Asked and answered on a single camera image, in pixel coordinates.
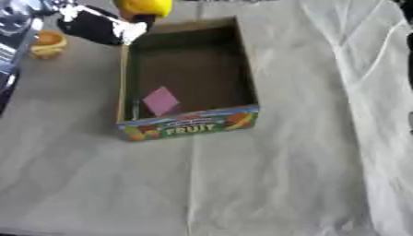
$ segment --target pink block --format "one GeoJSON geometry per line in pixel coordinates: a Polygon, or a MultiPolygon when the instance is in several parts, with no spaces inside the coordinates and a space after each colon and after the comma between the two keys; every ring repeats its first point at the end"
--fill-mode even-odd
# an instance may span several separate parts
{"type": "Polygon", "coordinates": [[[147,107],[157,116],[171,112],[179,101],[165,87],[160,87],[143,99],[147,107]]]}

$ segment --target cardboard box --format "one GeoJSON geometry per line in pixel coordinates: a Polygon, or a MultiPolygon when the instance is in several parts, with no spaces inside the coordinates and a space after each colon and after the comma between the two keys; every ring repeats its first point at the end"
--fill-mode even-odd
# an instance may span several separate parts
{"type": "Polygon", "coordinates": [[[252,127],[258,112],[236,18],[159,25],[123,48],[117,125],[132,140],[252,127]],[[142,100],[161,87],[180,104],[157,117],[142,100]]]}

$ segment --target box label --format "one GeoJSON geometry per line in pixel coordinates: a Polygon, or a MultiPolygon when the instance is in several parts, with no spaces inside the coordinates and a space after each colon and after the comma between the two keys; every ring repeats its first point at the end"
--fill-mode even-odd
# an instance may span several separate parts
{"type": "Polygon", "coordinates": [[[127,125],[123,129],[133,140],[149,140],[247,128],[254,125],[256,117],[256,112],[208,117],[192,115],[156,124],[127,125]]]}

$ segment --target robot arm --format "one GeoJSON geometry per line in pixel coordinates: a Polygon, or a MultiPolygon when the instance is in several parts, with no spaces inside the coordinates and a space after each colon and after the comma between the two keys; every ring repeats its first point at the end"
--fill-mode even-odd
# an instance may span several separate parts
{"type": "Polygon", "coordinates": [[[130,44],[148,31],[155,18],[165,17],[171,0],[116,0],[122,20],[105,10],[79,5],[76,0],[0,1],[0,116],[18,82],[18,66],[43,27],[43,20],[60,14],[66,34],[107,45],[130,44]]]}

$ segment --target white paper surface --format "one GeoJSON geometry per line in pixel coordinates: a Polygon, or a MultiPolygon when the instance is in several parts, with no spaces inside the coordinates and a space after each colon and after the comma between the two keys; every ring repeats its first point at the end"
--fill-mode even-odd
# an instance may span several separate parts
{"type": "Polygon", "coordinates": [[[233,13],[262,105],[251,130],[125,142],[117,49],[71,39],[59,60],[28,60],[0,122],[0,229],[413,235],[409,28],[396,5],[210,3],[202,17],[233,13]]]}

